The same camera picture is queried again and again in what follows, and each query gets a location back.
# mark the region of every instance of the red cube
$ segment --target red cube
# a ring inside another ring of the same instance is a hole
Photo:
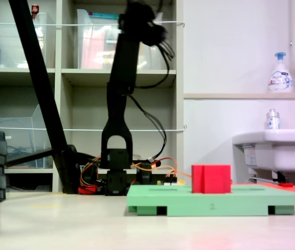
[[[231,193],[230,165],[193,165],[192,192],[203,194]]]

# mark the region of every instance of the green platform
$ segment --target green platform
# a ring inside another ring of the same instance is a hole
[[[127,205],[137,215],[293,215],[295,193],[261,185],[234,185],[230,194],[193,194],[189,185],[132,185]]]

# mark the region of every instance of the white floor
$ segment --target white floor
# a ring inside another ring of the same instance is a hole
[[[295,215],[137,217],[125,197],[9,193],[0,250],[295,250]]]

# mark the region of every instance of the transparent plastic bin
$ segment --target transparent plastic bin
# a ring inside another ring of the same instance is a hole
[[[55,26],[47,13],[39,13],[34,21],[36,34],[47,68],[55,67]],[[28,68],[17,27],[0,24],[0,68]]]
[[[77,16],[78,24],[86,24],[78,26],[78,68],[111,69],[120,33],[117,20],[113,15],[109,18],[95,17],[84,9],[77,9]],[[162,21],[162,16],[163,14],[159,13],[155,21]],[[149,47],[141,43],[137,69],[166,69],[164,59],[156,46]]]
[[[0,131],[5,133],[7,159],[50,148],[50,142],[43,121],[40,106],[37,105],[32,117],[0,118]],[[11,168],[52,168],[53,160],[45,157]]]

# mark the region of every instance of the white shelving unit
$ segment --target white shelving unit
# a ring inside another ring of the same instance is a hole
[[[147,0],[157,6],[159,0]],[[77,27],[61,24],[77,23],[77,9],[100,13],[120,14],[125,11],[126,0],[38,0],[40,12],[47,12],[58,26],[54,29],[55,65],[48,68],[48,75],[54,88],[57,109],[65,129],[103,129],[107,122],[106,83],[109,69],[77,68]],[[0,22],[14,23],[8,2],[0,0]],[[183,0],[166,0],[163,6],[163,21],[183,21]],[[135,90],[134,96],[140,105],[156,116],[165,129],[183,129],[183,25],[164,24],[168,31],[168,42],[176,52],[167,80],[150,90]],[[139,70],[137,85],[154,84],[161,80],[166,70]],[[28,69],[0,68],[0,117],[30,116],[37,105]],[[127,101],[125,113],[129,129],[155,130],[131,100]],[[99,155],[101,152],[101,132],[65,131],[68,144],[73,144],[79,152]],[[170,156],[177,160],[179,170],[183,170],[183,132],[167,132],[167,145],[161,157]],[[162,146],[162,138],[157,131],[132,132],[133,153],[148,158],[155,155]],[[111,138],[108,147],[122,146],[124,141]],[[157,170],[166,174],[168,170]],[[54,169],[7,169],[8,176],[14,173],[53,173],[53,192],[61,190],[57,170]]]

